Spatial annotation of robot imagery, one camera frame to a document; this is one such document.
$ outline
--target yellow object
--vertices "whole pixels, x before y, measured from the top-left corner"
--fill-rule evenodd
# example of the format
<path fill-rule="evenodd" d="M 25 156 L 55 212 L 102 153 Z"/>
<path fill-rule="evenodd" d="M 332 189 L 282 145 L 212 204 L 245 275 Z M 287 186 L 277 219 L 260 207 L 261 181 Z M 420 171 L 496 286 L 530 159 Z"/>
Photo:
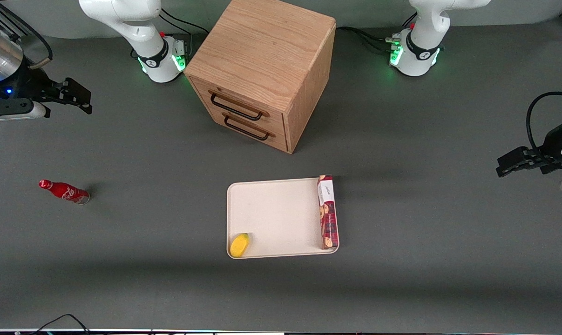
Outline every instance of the yellow object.
<path fill-rule="evenodd" d="M 250 237 L 246 233 L 239 234 L 231 243 L 229 253 L 234 258 L 242 257 L 249 243 Z"/>

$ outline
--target coca-cola bottle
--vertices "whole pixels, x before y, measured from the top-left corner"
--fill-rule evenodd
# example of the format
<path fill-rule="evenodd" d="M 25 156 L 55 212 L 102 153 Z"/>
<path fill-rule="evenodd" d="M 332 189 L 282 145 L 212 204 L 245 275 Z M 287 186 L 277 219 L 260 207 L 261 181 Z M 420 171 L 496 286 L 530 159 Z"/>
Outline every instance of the coca-cola bottle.
<path fill-rule="evenodd" d="M 56 197 L 73 203 L 85 204 L 91 199 L 91 196 L 85 190 L 76 188 L 70 184 L 66 184 L 65 182 L 41 180 L 39 182 L 39 186 L 41 188 L 48 189 Z"/>

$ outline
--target black metal handle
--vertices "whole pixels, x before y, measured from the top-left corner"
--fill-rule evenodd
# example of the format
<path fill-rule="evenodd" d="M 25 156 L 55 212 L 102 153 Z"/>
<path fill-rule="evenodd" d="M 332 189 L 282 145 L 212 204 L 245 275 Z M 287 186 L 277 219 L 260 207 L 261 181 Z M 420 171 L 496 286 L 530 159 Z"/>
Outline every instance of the black metal handle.
<path fill-rule="evenodd" d="M 231 108 L 231 107 L 229 107 L 229 106 L 225 106 L 224 104 L 221 104 L 221 103 L 219 103 L 219 102 L 216 102 L 216 101 L 215 101 L 215 98 L 216 98 L 216 97 L 217 97 L 217 94 L 216 94 L 216 93 L 213 93 L 213 94 L 210 96 L 210 101 L 212 102 L 212 104 L 215 105 L 215 106 L 217 106 L 217 107 L 223 108 L 224 110 L 227 110 L 228 112 L 232 112 L 233 114 L 237 114 L 237 115 L 239 115 L 239 116 L 241 116 L 241 117 L 245 117 L 246 119 L 251 120 L 251 121 L 258 121 L 258 120 L 260 120 L 260 117 L 262 117 L 262 112 L 258 112 L 258 115 L 256 115 L 256 116 L 249 116 L 248 114 L 242 113 L 242 112 L 240 112 L 240 111 L 238 111 L 238 110 L 236 110 L 236 109 L 233 109 L 233 108 Z"/>
<path fill-rule="evenodd" d="M 234 125 L 230 124 L 229 122 L 227 122 L 227 120 L 229 120 L 229 117 L 225 116 L 225 124 L 227 125 L 227 127 L 231 128 L 231 129 L 235 129 L 236 131 L 242 132 L 243 134 L 248 135 L 249 137 L 253 137 L 257 140 L 265 141 L 268 138 L 268 135 L 270 135 L 268 133 L 266 133 L 266 135 L 264 135 L 264 136 L 254 135 L 249 131 L 245 131 L 244 129 L 242 129 L 240 127 L 237 127 L 237 126 L 234 126 Z"/>

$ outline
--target gray table surface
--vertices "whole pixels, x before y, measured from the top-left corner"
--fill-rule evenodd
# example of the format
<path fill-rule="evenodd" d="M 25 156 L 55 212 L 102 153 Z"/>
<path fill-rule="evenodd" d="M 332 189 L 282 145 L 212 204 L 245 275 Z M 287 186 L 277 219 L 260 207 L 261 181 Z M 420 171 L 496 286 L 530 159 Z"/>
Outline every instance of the gray table surface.
<path fill-rule="evenodd" d="M 0 125 L 0 327 L 562 334 L 562 172 L 494 170 L 562 90 L 562 19 L 454 27 L 421 78 L 338 32 L 294 155 L 216 125 L 187 79 L 150 82 L 123 39 L 51 44 L 47 72 L 94 112 Z M 538 141 L 560 122 L 562 98 L 540 104 Z M 230 184 L 318 174 L 337 176 L 338 252 L 227 256 Z"/>

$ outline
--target white tray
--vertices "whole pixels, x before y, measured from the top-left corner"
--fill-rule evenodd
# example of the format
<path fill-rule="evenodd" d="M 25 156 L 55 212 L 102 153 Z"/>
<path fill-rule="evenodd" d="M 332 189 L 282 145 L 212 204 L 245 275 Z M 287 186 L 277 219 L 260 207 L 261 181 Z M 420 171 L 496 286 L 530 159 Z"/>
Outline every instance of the white tray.
<path fill-rule="evenodd" d="M 250 244 L 234 259 L 321 255 L 318 178 L 238 182 L 227 189 L 227 254 L 234 238 L 248 233 Z"/>

